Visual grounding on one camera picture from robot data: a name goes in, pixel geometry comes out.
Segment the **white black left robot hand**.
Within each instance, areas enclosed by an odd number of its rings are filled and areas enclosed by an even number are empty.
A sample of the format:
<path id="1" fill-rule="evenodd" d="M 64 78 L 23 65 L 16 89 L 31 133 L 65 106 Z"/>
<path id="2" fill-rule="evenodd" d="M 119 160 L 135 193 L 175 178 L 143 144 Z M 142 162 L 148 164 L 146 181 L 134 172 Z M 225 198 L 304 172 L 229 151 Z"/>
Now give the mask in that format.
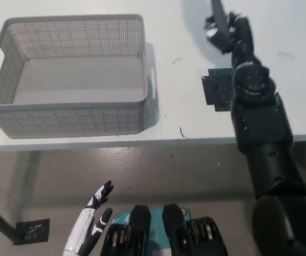
<path id="1" fill-rule="evenodd" d="M 63 249 L 63 255 L 90 255 L 110 220 L 113 209 L 106 208 L 98 219 L 94 215 L 108 200 L 113 188 L 109 180 L 92 195 L 74 223 Z"/>

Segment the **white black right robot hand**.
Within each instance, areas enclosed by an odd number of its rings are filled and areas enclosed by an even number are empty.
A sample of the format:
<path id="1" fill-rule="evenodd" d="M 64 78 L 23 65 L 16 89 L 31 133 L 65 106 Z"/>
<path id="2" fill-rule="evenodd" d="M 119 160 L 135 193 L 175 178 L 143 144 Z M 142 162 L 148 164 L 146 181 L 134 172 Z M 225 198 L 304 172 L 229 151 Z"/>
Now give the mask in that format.
<path id="1" fill-rule="evenodd" d="M 252 54 L 254 43 L 249 20 L 234 12 L 214 12 L 204 21 L 206 38 L 221 53 Z"/>

